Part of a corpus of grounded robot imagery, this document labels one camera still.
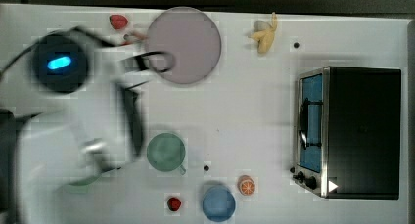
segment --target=oven handle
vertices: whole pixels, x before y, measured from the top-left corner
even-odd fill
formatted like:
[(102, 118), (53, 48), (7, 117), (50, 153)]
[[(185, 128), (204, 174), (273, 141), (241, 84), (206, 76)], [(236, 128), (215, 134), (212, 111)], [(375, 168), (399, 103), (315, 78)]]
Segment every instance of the oven handle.
[(321, 147), (321, 143), (319, 144), (310, 144), (307, 143), (307, 134), (308, 134), (308, 106), (310, 105), (319, 105), (319, 106), (323, 106), (323, 102), (322, 101), (317, 101), (317, 102), (311, 102), (308, 100), (308, 98), (305, 98), (304, 102), (301, 105), (300, 108), (300, 120), (299, 120), (299, 125), (298, 125), (298, 129), (299, 129), (299, 138), (300, 138), (300, 142), (302, 147), (306, 150), (307, 147), (309, 146), (319, 146)]

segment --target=oven door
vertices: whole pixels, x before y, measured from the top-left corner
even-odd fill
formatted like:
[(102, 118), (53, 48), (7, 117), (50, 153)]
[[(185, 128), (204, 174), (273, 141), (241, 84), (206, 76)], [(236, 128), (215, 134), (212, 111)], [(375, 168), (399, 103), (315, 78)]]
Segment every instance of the oven door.
[(323, 75), (300, 80), (298, 164), (313, 172), (321, 171)]

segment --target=black cable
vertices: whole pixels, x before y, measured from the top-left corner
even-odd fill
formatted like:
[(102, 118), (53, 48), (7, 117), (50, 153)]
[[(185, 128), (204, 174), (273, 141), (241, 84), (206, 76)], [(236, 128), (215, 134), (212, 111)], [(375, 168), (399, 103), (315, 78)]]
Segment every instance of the black cable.
[(12, 65), (19, 59), (21, 58), (23, 55), (27, 54), (28, 52), (31, 51), (31, 49), (33, 48), (33, 46), (29, 46), (27, 48), (25, 48), (23, 51), (21, 51), (18, 55), (16, 55), (14, 58), (12, 58), (1, 70), (0, 70), (0, 81), (3, 78), (4, 73), (10, 68), (12, 67)]

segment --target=oven knob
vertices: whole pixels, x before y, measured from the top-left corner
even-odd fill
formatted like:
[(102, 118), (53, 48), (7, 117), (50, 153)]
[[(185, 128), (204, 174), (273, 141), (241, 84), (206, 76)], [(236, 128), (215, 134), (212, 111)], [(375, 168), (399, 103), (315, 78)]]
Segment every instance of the oven knob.
[(311, 176), (309, 178), (305, 179), (305, 186), (309, 187), (311, 190), (314, 190), (317, 188), (317, 181), (315, 180), (315, 177)]
[(299, 181), (300, 183), (302, 183), (304, 181), (304, 174), (300, 171), (297, 175), (293, 175), (294, 179), (297, 179), (297, 181)]

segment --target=oven window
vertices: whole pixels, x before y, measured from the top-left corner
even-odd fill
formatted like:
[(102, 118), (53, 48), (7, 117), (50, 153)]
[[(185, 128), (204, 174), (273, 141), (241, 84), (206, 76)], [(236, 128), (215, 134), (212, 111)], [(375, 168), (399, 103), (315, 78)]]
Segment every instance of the oven window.
[(303, 134), (300, 134), (300, 166), (315, 172), (321, 168), (321, 114), (323, 103), (323, 76), (315, 75), (302, 80), (301, 117)]

